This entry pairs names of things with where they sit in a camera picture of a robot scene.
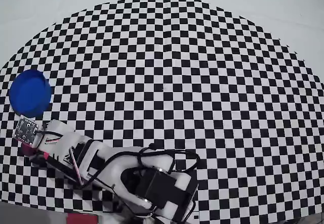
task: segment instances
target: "robotic arm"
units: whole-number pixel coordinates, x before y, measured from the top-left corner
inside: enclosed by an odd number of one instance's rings
[[[190,172],[200,160],[196,153],[155,151],[153,144],[147,148],[111,148],[101,141],[81,136],[58,120],[38,129],[37,124],[26,118],[18,122],[14,138],[22,142],[24,154],[45,160],[80,188],[96,184],[111,191],[139,218],[155,215],[184,223],[193,211],[192,198],[198,183]],[[175,154],[192,155],[197,163],[176,172],[173,170]],[[135,213],[127,202],[139,206],[143,213]]]

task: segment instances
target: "checkerboard pattern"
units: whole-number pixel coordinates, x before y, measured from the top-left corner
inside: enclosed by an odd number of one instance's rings
[[[30,68],[52,86],[39,123],[58,119],[113,147],[154,142],[197,152],[194,222],[266,223],[321,212],[323,84],[245,18],[199,0],[97,5],[43,30],[0,71],[1,200],[111,210],[110,194],[73,190],[18,151],[19,117],[8,93]],[[193,162],[177,156],[176,168]]]

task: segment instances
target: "checkerboard mat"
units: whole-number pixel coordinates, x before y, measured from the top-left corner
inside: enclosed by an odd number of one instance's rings
[[[52,86],[39,123],[58,119],[112,147],[154,142],[198,153],[193,221],[265,223],[321,212],[323,84],[243,17],[199,0],[97,5],[37,34],[0,71],[1,200],[111,210],[110,194],[73,190],[18,151],[9,88],[30,68]],[[176,168],[193,162],[178,156]]]

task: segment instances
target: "red object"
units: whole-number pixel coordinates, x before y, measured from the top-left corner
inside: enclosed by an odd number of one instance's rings
[[[98,224],[98,216],[81,213],[69,213],[66,218],[66,224]]]
[[[43,152],[43,156],[44,156],[45,160],[47,160],[49,157],[49,154],[47,152]]]
[[[23,142],[21,143],[21,150],[22,150],[22,153],[27,157],[35,155],[35,153],[37,151],[36,148],[33,148],[30,145],[25,144]]]

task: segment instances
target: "white table surface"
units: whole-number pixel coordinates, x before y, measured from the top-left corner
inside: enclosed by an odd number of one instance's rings
[[[64,17],[117,0],[0,0],[0,68],[34,35]],[[202,0],[280,38],[324,82],[324,0]]]

